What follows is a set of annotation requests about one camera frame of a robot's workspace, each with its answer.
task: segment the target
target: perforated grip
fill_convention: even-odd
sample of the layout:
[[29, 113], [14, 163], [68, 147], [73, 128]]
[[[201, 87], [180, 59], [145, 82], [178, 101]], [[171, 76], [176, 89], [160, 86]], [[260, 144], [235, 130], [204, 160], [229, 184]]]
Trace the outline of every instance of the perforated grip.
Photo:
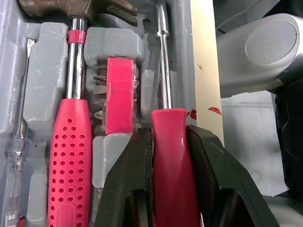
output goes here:
[[62, 100], [51, 145], [48, 227], [88, 227], [91, 139], [87, 102]]
[[194, 170], [185, 131], [186, 111], [156, 110], [151, 119], [155, 133], [155, 226], [200, 227]]

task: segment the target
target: tool compartment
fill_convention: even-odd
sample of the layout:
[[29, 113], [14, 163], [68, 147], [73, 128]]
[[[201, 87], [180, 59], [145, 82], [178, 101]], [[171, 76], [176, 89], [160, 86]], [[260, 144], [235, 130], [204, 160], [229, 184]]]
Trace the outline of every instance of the tool compartment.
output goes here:
[[[105, 177], [130, 140], [130, 135], [106, 136], [98, 117], [100, 99], [105, 95], [104, 81], [108, 57], [132, 58], [136, 64], [136, 124], [151, 126], [151, 112], [162, 108], [159, 44], [155, 37], [153, 0], [130, 0], [137, 7], [138, 27], [107, 14], [100, 14], [88, 29], [84, 57], [86, 61], [85, 100], [89, 103], [92, 142], [91, 218], [94, 223]], [[61, 14], [47, 19], [27, 17], [17, 0], [0, 0], [0, 170], [6, 162], [5, 147], [11, 138], [19, 84], [25, 65], [28, 38], [36, 41], [29, 62], [23, 117], [28, 123], [31, 180], [27, 205], [27, 227], [47, 225], [47, 194], [50, 144], [53, 124], [61, 100], [65, 97], [69, 21]], [[187, 111], [196, 108], [193, 41], [190, 5], [186, 0], [169, 0], [169, 59], [174, 107]], [[196, 125], [190, 117], [187, 123]]]

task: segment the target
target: chrome shaft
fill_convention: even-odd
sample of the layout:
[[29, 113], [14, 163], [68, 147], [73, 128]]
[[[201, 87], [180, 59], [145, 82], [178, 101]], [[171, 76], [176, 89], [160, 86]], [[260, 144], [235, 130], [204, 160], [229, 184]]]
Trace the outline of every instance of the chrome shaft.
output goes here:
[[[71, 29], [86, 32], [86, 19], [81, 17], [73, 18], [71, 21]], [[71, 43], [69, 46], [66, 98], [83, 98], [85, 83], [85, 61], [83, 51], [83, 44]]]
[[156, 14], [156, 37], [159, 40], [160, 45], [160, 69], [162, 77], [162, 100], [163, 108], [171, 109], [172, 93], [170, 82], [170, 70], [169, 70], [169, 56], [167, 38], [169, 37], [169, 25], [167, 17], [166, 2], [163, 0], [157, 0], [155, 3]]
[[15, 123], [15, 131], [14, 131], [14, 137], [20, 137], [21, 139], [25, 138], [27, 136], [27, 124], [23, 119], [23, 109], [24, 109], [24, 101], [25, 101], [25, 91], [27, 86], [27, 72], [28, 72], [28, 66], [29, 66], [29, 56], [32, 49], [32, 46], [34, 45], [35, 41], [33, 39], [27, 40], [27, 58], [25, 63], [25, 70], [24, 74], [21, 78], [20, 82], [20, 91], [19, 91], [19, 97], [18, 97], [18, 105], [17, 105], [17, 111], [16, 111], [16, 123]]

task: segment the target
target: red screwdriver handle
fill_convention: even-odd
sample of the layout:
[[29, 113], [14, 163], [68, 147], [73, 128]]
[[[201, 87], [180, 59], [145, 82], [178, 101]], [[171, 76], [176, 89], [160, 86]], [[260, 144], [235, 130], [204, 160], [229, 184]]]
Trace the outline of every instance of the red screwdriver handle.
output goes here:
[[48, 227], [88, 227], [91, 139], [87, 101], [62, 100], [51, 146]]
[[155, 110], [153, 156], [156, 227], [200, 227], [194, 170], [188, 151], [186, 110]]

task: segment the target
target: hammer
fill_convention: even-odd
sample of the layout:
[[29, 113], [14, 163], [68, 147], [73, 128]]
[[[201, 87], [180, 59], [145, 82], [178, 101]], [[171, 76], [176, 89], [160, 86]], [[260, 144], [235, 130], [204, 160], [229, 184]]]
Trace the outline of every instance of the hammer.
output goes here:
[[87, 24], [108, 13], [137, 26], [137, 9], [125, 0], [19, 0], [30, 17], [61, 11], [71, 19], [66, 99], [53, 128], [48, 190], [48, 227], [88, 227], [91, 185], [91, 126], [83, 100]]

